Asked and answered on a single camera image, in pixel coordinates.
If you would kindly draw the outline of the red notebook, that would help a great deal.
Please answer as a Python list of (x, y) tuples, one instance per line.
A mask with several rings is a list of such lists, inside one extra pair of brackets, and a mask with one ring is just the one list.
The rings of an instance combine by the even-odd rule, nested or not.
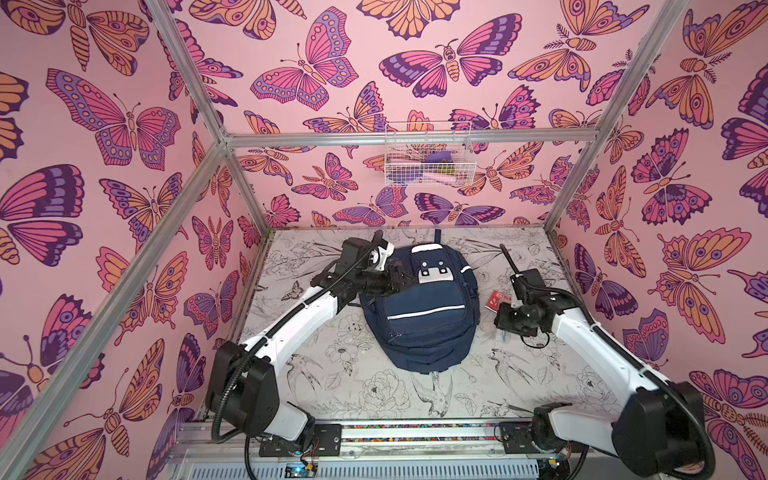
[(503, 303), (510, 304), (511, 298), (502, 292), (494, 290), (486, 302), (485, 308), (492, 312), (497, 312)]

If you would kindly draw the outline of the navy blue backpack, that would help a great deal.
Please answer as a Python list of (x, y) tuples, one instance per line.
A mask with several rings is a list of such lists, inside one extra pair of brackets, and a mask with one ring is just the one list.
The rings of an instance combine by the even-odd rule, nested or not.
[(419, 374), (460, 364), (480, 320), (474, 271), (454, 248), (424, 243), (397, 248), (387, 261), (414, 279), (389, 295), (360, 294), (364, 318), (395, 367)]

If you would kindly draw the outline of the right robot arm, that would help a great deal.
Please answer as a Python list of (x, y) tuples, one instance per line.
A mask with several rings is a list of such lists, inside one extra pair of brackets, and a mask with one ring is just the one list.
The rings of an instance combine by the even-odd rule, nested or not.
[(716, 467), (705, 427), (703, 398), (688, 382), (674, 383), (612, 337), (575, 294), (548, 287), (535, 269), (512, 269), (518, 303), (499, 305), (495, 325), (522, 341), (541, 334), (574, 350), (616, 397), (617, 417), (550, 403), (534, 409), (532, 442), (542, 452), (582, 447), (570, 477), (591, 450), (619, 459), (633, 474), (650, 478), (709, 479)]

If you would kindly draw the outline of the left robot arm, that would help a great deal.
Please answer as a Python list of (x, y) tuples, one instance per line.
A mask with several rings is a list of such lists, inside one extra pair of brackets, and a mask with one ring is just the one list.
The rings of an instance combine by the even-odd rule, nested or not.
[(316, 330), (359, 296), (386, 297), (403, 292), (416, 279), (390, 261), (395, 246), (377, 230), (371, 239), (350, 237), (340, 256), (311, 280), (310, 288), (260, 333), (217, 351), (205, 396), (213, 413), (210, 437), (221, 444), (272, 437), (304, 453), (315, 442), (315, 418), (280, 398), (278, 376)]

